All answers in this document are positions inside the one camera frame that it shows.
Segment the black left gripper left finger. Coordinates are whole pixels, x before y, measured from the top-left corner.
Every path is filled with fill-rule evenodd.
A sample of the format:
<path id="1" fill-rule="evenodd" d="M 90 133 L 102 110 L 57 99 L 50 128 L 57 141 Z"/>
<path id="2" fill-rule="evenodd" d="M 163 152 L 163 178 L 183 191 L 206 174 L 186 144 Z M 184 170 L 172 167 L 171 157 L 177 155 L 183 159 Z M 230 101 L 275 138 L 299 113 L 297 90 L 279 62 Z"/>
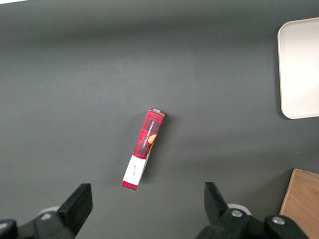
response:
<path id="1" fill-rule="evenodd" d="M 2 239 L 74 239 L 93 209 L 90 183 L 83 183 L 56 210 L 47 209 L 19 226 L 13 219 L 0 221 Z"/>

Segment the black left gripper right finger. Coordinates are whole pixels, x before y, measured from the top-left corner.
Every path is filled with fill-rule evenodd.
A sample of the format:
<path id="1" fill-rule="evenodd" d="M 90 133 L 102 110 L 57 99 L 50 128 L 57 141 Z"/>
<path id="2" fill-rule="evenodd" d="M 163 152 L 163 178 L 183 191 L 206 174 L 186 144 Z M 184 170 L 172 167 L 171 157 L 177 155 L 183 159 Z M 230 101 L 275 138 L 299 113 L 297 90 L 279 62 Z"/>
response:
<path id="1" fill-rule="evenodd" d="M 231 206 L 213 182 L 204 187 L 204 208 L 210 225 L 198 239 L 307 239 L 298 224 L 286 216 L 268 215 L 263 221 L 254 218 L 247 208 Z"/>

